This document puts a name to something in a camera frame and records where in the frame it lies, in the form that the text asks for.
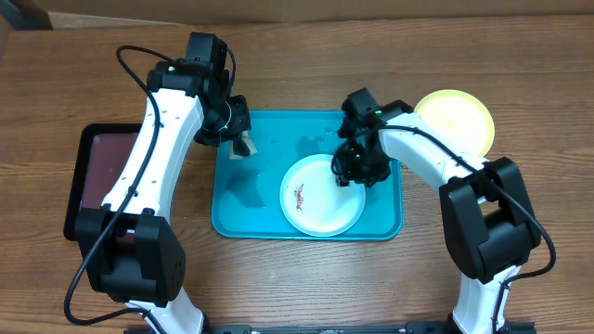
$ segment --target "blue mat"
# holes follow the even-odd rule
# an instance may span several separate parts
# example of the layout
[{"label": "blue mat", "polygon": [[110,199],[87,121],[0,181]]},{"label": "blue mat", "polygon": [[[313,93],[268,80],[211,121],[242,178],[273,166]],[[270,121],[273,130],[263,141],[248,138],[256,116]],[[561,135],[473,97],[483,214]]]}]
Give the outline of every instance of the blue mat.
[{"label": "blue mat", "polygon": [[334,154],[344,141],[336,135],[341,111],[252,110],[250,137],[258,153],[245,160],[229,159],[229,143],[216,153],[212,222],[229,238],[317,240],[388,240],[402,227],[400,164],[392,175],[366,189],[365,209],[348,231],[329,238],[308,236],[285,218],[279,188],[296,161],[319,153]]}]

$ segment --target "black wire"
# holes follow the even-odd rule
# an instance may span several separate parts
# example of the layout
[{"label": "black wire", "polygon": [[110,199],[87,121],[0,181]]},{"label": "black wire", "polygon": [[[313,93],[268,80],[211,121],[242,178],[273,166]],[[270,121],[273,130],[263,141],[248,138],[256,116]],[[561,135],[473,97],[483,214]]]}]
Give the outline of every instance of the black wire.
[{"label": "black wire", "polygon": [[130,76],[140,86],[140,88],[142,88],[142,90],[145,92],[145,94],[147,94],[148,99],[150,100],[150,103],[153,107],[153,113],[155,115],[154,130],[152,133],[152,138],[150,139],[150,144],[148,145],[147,154],[145,155],[145,159],[142,160],[142,164],[140,165],[140,168],[138,169],[138,173],[136,174],[134,181],[128,187],[128,192],[126,193],[126,195],[122,201],[122,204],[120,205],[118,210],[113,214],[113,216],[110,219],[110,222],[107,224],[107,226],[105,227],[103,232],[101,232],[101,234],[99,235],[99,237],[93,244],[93,247],[91,247],[91,250],[86,254],[86,256],[83,259],[83,262],[81,263],[78,270],[76,271],[76,274],[72,278],[72,282],[71,282],[70,286],[68,287],[68,291],[66,292],[66,297],[64,298],[64,315],[70,322],[72,322],[75,325],[87,326],[87,325],[93,325],[93,324],[96,324],[96,323],[99,323],[99,322],[102,322],[105,320],[113,319],[120,315],[125,315],[125,314],[129,314],[129,313],[140,313],[143,315],[143,317],[148,317],[150,322],[153,324],[153,326],[157,329],[157,331],[159,333],[165,334],[165,331],[163,330],[162,326],[159,324],[159,322],[157,321],[155,316],[150,312],[150,310],[147,310],[142,307],[133,307],[133,308],[128,308],[128,309],[122,309],[120,311],[112,312],[110,314],[98,316],[98,317],[95,317],[92,319],[78,319],[71,313],[71,300],[72,300],[72,295],[74,294],[74,290],[76,289],[76,286],[78,285],[79,281],[81,280],[84,270],[86,269],[89,262],[93,259],[93,256],[97,252],[97,249],[103,243],[105,238],[111,234],[111,231],[113,230],[113,227],[117,223],[118,218],[123,213],[123,210],[126,208],[128,203],[130,202],[130,199],[132,199],[132,196],[135,195],[136,188],[138,187],[138,184],[140,183],[140,179],[142,178],[143,173],[145,172],[145,170],[147,169],[147,166],[149,165],[150,157],[152,156],[152,152],[155,150],[155,146],[157,145],[157,137],[159,136],[159,129],[161,128],[161,115],[159,114],[159,106],[157,105],[157,101],[155,100],[155,97],[152,95],[152,93],[150,93],[149,88],[142,82],[142,80],[140,80],[140,78],[138,78],[138,76],[123,61],[123,59],[122,59],[122,51],[123,50],[135,50],[135,51],[145,52],[145,53],[151,54],[153,56],[163,58],[169,62],[173,62],[173,60],[171,58],[168,58],[158,52],[146,49],[144,47],[138,47],[138,46],[132,46],[132,45],[122,45],[122,46],[118,47],[118,49],[116,51],[116,57],[117,57],[118,61],[120,62],[120,65],[122,65],[123,69],[128,74],[130,74]]},{"label": "black wire", "polygon": [[[345,141],[344,143],[342,143],[339,146],[339,148],[337,149],[337,152],[340,151],[341,149],[343,149],[346,145],[348,145],[348,143],[350,141],[355,140],[359,136],[372,134],[373,132],[379,131],[379,130],[401,130],[401,131],[409,131],[409,132],[411,132],[411,133],[413,133],[415,135],[422,135],[425,138],[427,138],[430,141],[432,141],[437,147],[439,147],[441,150],[443,150],[443,152],[445,152],[447,155],[449,155],[450,158],[452,158],[459,165],[463,166],[464,168],[466,168],[470,172],[473,172],[473,173],[478,172],[478,170],[476,168],[474,168],[471,165],[469,165],[469,163],[467,163],[464,159],[462,159],[462,157],[456,155],[456,153],[454,153],[444,143],[442,143],[441,141],[439,141],[439,139],[437,139],[434,136],[432,136],[432,135],[430,135],[430,134],[422,131],[419,128],[410,127],[410,126],[380,124],[380,125],[378,125],[378,126],[376,126],[374,128],[367,129],[365,131],[362,131],[362,132],[360,132],[360,133],[352,136],[351,138],[349,138],[347,141]],[[335,168],[334,168],[335,161],[336,161],[336,154],[332,157],[332,163],[330,165],[330,168],[331,168],[332,172],[335,175],[340,176],[341,174],[338,173],[335,170]],[[555,245],[553,245],[553,241],[550,238],[549,233],[547,233],[547,230],[538,222],[538,220],[530,212],[528,212],[528,210],[526,210],[522,206],[522,204],[520,204],[510,194],[508,194],[500,186],[496,185],[495,182],[493,182],[493,180],[491,180],[489,178],[486,178],[486,179],[489,181],[489,185],[491,186],[491,188],[495,192],[497,192],[499,194],[499,196],[505,198],[513,206],[515,206],[516,208],[518,208],[518,210],[520,210],[528,218],[528,220],[530,220],[530,222],[532,224],[534,224],[534,226],[536,227],[536,229],[538,230],[538,232],[542,235],[542,238],[545,239],[545,242],[547,243],[547,247],[549,248],[549,263],[547,263],[547,265],[545,267],[543,267],[541,269],[538,269],[538,270],[535,270],[533,272],[514,275],[512,277],[509,277],[509,278],[504,279],[501,282],[501,286],[500,286],[499,292],[497,294],[497,301],[496,301],[496,304],[495,304],[495,309],[493,311],[493,317],[492,317],[492,320],[493,320],[492,330],[493,330],[493,333],[497,333],[497,315],[499,314],[499,309],[501,308],[501,303],[503,302],[503,293],[505,292],[506,289],[509,289],[510,288],[510,283],[513,282],[513,281],[516,281],[518,279],[535,277],[535,276],[541,276],[543,274],[546,274],[547,272],[549,272],[553,268],[553,266],[557,262],[557,252],[555,251]]]},{"label": "black wire", "polygon": [[233,84],[235,83],[235,68],[237,67],[237,65],[235,63],[235,55],[233,54],[233,51],[231,51],[230,47],[226,48],[226,52],[229,53],[229,56],[231,57],[231,62],[233,63],[233,71],[231,71],[231,78],[229,79],[229,86],[226,89],[226,95],[231,95],[231,89],[233,89]]}]

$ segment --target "yellow disc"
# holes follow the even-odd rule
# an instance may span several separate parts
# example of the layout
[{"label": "yellow disc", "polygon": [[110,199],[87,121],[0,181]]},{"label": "yellow disc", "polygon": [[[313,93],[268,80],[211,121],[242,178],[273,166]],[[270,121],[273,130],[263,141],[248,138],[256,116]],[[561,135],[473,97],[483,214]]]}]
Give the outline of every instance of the yellow disc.
[{"label": "yellow disc", "polygon": [[435,132],[465,152],[484,156],[493,145],[493,118],[484,104],[468,93],[453,89],[433,92],[415,111]]}]

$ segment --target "black cable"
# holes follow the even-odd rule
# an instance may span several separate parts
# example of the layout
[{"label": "black cable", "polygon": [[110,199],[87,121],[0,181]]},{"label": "black cable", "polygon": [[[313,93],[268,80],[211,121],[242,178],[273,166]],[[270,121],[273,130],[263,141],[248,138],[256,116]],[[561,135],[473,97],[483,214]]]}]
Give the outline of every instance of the black cable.
[{"label": "black cable", "polygon": [[140,313],[143,315],[143,317],[148,317],[150,322],[153,324],[153,326],[157,329],[157,331],[159,333],[165,334],[165,331],[163,330],[162,326],[159,324],[159,322],[157,321],[155,316],[150,312],[150,310],[147,310],[142,307],[133,307],[133,308],[128,308],[128,309],[122,309],[120,311],[112,312],[110,314],[98,316],[98,317],[95,317],[92,319],[78,319],[71,313],[71,300],[72,300],[72,295],[74,294],[74,290],[76,289],[76,286],[78,285],[79,281],[81,280],[84,270],[86,269],[89,262],[91,261],[91,259],[95,255],[95,253],[97,252],[99,245],[101,245],[103,243],[103,241],[105,240],[105,238],[111,234],[111,231],[113,230],[115,224],[117,223],[118,218],[123,213],[123,211],[126,208],[126,206],[128,205],[128,203],[130,202],[130,199],[132,199],[132,196],[134,196],[136,194],[136,188],[138,187],[138,184],[140,183],[140,179],[142,178],[143,173],[145,172],[145,170],[147,169],[147,166],[149,165],[150,157],[152,156],[152,152],[155,150],[155,146],[157,145],[157,137],[159,136],[159,129],[161,128],[161,115],[159,113],[159,106],[157,105],[157,101],[155,100],[155,97],[150,92],[149,88],[142,82],[142,80],[140,80],[140,78],[138,78],[138,76],[123,61],[123,59],[122,59],[122,51],[123,50],[135,50],[135,51],[145,52],[145,53],[151,54],[153,56],[157,56],[159,58],[165,59],[169,62],[173,62],[173,60],[171,58],[168,58],[158,52],[148,50],[144,47],[138,47],[138,46],[132,46],[132,45],[122,45],[122,46],[118,47],[118,49],[116,51],[116,57],[117,57],[118,61],[120,62],[120,65],[122,65],[123,69],[128,74],[130,74],[130,76],[140,86],[140,88],[142,88],[142,90],[145,92],[145,94],[147,94],[148,99],[150,100],[150,103],[154,110],[153,114],[155,115],[154,130],[152,133],[152,138],[150,139],[150,144],[148,145],[147,154],[145,155],[145,159],[142,160],[142,164],[140,165],[140,168],[138,169],[138,173],[136,174],[134,181],[128,187],[128,192],[126,193],[126,195],[122,201],[122,204],[120,205],[118,210],[113,214],[113,216],[110,219],[110,222],[107,224],[107,226],[105,227],[103,232],[101,232],[101,234],[99,235],[99,237],[93,244],[93,247],[91,247],[91,250],[86,254],[86,256],[83,259],[83,262],[81,263],[78,270],[76,271],[76,274],[72,278],[72,282],[71,282],[70,286],[68,287],[68,291],[66,292],[66,297],[64,298],[64,315],[74,325],[87,326],[87,325],[93,325],[93,324],[99,323],[101,321],[113,319],[120,315],[125,315],[125,314],[129,314],[129,313]]},{"label": "black cable", "polygon": [[[358,138],[359,136],[362,135],[369,135],[372,134],[375,131],[379,131],[379,130],[401,130],[401,131],[409,131],[415,135],[422,135],[425,138],[429,139],[430,141],[432,141],[437,147],[439,147],[441,150],[443,150],[443,152],[445,152],[447,155],[449,155],[456,163],[458,163],[459,165],[463,166],[464,168],[466,168],[467,170],[476,173],[478,172],[478,170],[474,167],[472,167],[471,165],[469,165],[469,163],[467,163],[464,159],[462,159],[462,157],[456,155],[456,153],[454,153],[450,148],[448,148],[444,143],[442,143],[441,141],[439,141],[439,139],[435,138],[434,136],[422,131],[419,128],[415,128],[415,127],[410,127],[410,126],[401,126],[401,125],[385,125],[385,124],[380,124],[374,128],[370,128],[367,129],[365,131],[362,131],[354,136],[352,136],[351,138],[347,139],[346,142],[342,143],[339,148],[337,149],[337,152],[341,149],[343,149],[346,145],[348,145],[349,141],[355,140],[356,138]],[[335,168],[335,161],[336,161],[336,154],[332,157],[332,163],[330,165],[330,168],[332,170],[332,172],[335,175],[341,175],[340,173],[338,173]],[[495,182],[493,182],[493,180],[488,179],[489,181],[489,185],[491,186],[491,188],[497,192],[499,194],[499,196],[505,198],[507,201],[509,201],[513,206],[515,206],[516,208],[518,208],[518,210],[520,210],[527,218],[528,220],[530,220],[530,222],[532,224],[534,224],[534,226],[536,227],[536,229],[538,230],[538,232],[541,234],[542,238],[545,239],[545,242],[547,243],[547,247],[549,248],[549,263],[547,263],[547,265],[541,269],[535,270],[533,272],[529,272],[529,273],[524,273],[524,274],[518,274],[518,275],[514,275],[512,277],[506,278],[501,282],[501,286],[499,288],[499,292],[497,295],[497,301],[495,304],[495,309],[493,311],[493,333],[497,333],[497,315],[499,314],[499,309],[501,308],[501,303],[503,301],[503,293],[505,292],[506,289],[510,288],[510,283],[513,281],[516,281],[518,279],[523,279],[523,278],[529,278],[529,277],[535,277],[535,276],[541,276],[543,274],[546,274],[547,272],[549,272],[553,266],[555,265],[555,263],[557,262],[557,252],[555,251],[555,246],[553,245],[553,241],[549,236],[549,233],[547,233],[547,230],[538,222],[538,220],[530,213],[528,212],[528,210],[526,210],[522,204],[520,204],[516,199],[514,199],[510,194],[508,194],[505,190],[503,190],[500,186],[496,185]]]},{"label": "black cable", "polygon": [[231,78],[229,79],[229,86],[226,89],[226,96],[231,95],[231,89],[233,89],[233,84],[235,83],[235,69],[237,68],[237,65],[235,63],[235,55],[233,54],[233,51],[231,51],[230,47],[226,48],[226,52],[229,53],[229,56],[231,57],[231,62],[233,63],[233,70],[231,71]]}]

